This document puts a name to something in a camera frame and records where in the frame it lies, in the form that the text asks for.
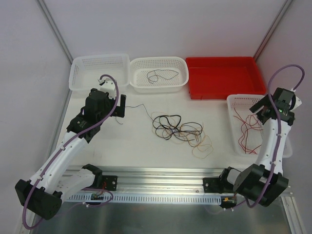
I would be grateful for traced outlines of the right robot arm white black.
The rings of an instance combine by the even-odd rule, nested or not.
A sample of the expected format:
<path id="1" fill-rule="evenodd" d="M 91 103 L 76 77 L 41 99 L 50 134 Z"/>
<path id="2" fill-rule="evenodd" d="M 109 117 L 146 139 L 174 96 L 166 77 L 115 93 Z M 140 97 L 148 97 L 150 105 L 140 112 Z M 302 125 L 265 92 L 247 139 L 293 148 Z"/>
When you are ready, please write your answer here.
<path id="1" fill-rule="evenodd" d="M 283 176 L 282 157 L 288 133 L 295 120 L 293 91 L 277 88 L 250 108 L 263 124 L 263 139 L 258 158 L 243 171 L 231 168 L 219 180 L 219 188 L 242 195 L 250 208 L 269 206 L 289 185 Z"/>

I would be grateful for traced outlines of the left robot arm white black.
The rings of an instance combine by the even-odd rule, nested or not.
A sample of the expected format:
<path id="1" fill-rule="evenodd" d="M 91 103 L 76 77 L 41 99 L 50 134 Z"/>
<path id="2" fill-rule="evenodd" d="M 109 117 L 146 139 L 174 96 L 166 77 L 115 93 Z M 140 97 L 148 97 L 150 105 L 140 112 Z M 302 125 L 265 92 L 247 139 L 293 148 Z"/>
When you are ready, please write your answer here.
<path id="1" fill-rule="evenodd" d="M 109 117 L 125 116 L 126 95 L 91 89 L 84 107 L 68 125 L 61 143 L 42 167 L 29 179 L 20 179 L 15 190 L 23 210 L 30 210 L 45 220 L 53 218 L 62 203 L 78 191 L 102 189 L 106 184 L 102 170 L 84 165 L 78 173 L 62 180 L 71 161 L 90 143 Z"/>

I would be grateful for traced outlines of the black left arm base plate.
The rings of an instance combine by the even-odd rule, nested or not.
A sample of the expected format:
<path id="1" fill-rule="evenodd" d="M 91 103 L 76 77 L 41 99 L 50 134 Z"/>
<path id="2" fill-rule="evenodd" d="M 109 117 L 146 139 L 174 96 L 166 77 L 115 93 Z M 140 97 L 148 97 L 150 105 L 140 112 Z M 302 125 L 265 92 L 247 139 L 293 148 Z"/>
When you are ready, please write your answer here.
<path id="1" fill-rule="evenodd" d="M 97 175 L 91 186 L 88 189 L 104 189 L 108 191 L 116 191 L 117 189 L 117 179 L 116 175 Z"/>

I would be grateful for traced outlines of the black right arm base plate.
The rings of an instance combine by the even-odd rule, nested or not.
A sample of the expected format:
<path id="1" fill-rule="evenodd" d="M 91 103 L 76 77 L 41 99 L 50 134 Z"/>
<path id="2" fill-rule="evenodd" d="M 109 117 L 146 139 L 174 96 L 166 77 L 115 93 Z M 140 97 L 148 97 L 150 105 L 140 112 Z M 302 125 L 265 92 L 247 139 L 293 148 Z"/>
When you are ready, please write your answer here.
<path id="1" fill-rule="evenodd" d="M 233 185 L 225 179 L 219 177 L 205 177 L 202 181 L 204 193 L 234 193 Z"/>

